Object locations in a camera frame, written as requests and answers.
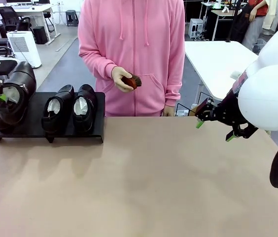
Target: hoodie pocket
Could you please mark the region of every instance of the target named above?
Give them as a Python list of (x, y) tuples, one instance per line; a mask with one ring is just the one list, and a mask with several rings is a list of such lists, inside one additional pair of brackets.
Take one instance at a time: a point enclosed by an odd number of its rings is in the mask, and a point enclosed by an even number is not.
[(153, 74), (138, 75), (142, 86), (135, 90), (136, 116), (156, 116), (164, 109), (165, 89)]
[(119, 90), (113, 80), (103, 84), (100, 91), (105, 93), (106, 116), (133, 116), (134, 99), (132, 93), (124, 93)]

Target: black tray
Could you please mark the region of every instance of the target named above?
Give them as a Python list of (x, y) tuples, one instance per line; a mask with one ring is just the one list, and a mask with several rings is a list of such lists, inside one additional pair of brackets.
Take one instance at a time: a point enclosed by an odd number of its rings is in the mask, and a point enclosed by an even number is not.
[(41, 127), (41, 117), (45, 104), (49, 97), (54, 96), (55, 92), (36, 92), (29, 104), (28, 111), (25, 119), (10, 133), (0, 132), (0, 141), (2, 138), (46, 138), (50, 143), (55, 138), (68, 138), (68, 137), (95, 137), (100, 138), (101, 142), (104, 140), (104, 115), (105, 115), (105, 94), (96, 92), (98, 99), (98, 110), (94, 122), (93, 132), (90, 134), (76, 133), (72, 116), (69, 119), (64, 132), (58, 134), (46, 134)]

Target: white tissue paper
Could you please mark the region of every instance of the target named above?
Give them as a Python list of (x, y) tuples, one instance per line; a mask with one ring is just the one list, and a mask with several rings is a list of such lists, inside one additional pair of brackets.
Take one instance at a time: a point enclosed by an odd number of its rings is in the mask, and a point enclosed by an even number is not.
[(86, 103), (86, 100), (83, 97), (76, 100), (73, 110), (76, 115), (86, 115), (86, 112), (88, 112), (88, 104)]
[(54, 112), (55, 114), (59, 113), (60, 102), (57, 99), (52, 99), (51, 101), (49, 101), (47, 111)]
[(230, 77), (233, 78), (234, 80), (237, 80), (237, 79), (239, 79), (239, 77), (242, 75), (242, 73), (239, 72), (239, 71), (233, 71), (233, 72), (231, 73)]
[(9, 87), (5, 87), (3, 88), (3, 94), (6, 96), (6, 99), (8, 101), (12, 101), (14, 103), (18, 103), (20, 100), (20, 93), (18, 92), (18, 90), (13, 87), (13, 86), (9, 86)]

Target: beige tabletop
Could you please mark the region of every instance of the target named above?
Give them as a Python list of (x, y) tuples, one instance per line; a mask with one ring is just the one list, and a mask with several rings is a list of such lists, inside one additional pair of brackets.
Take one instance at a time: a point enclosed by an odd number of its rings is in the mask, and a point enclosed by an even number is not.
[(194, 117), (108, 118), (104, 144), (2, 140), (0, 237), (278, 237), (278, 149)]

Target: white robot body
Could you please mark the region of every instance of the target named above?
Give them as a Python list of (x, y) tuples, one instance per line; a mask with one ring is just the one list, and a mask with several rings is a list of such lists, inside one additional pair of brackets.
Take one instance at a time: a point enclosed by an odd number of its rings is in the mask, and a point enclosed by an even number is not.
[(242, 85), (239, 109), (254, 126), (278, 131), (278, 65), (260, 69)]
[(264, 129), (278, 130), (278, 32), (246, 70), (239, 91), (239, 109), (247, 121)]

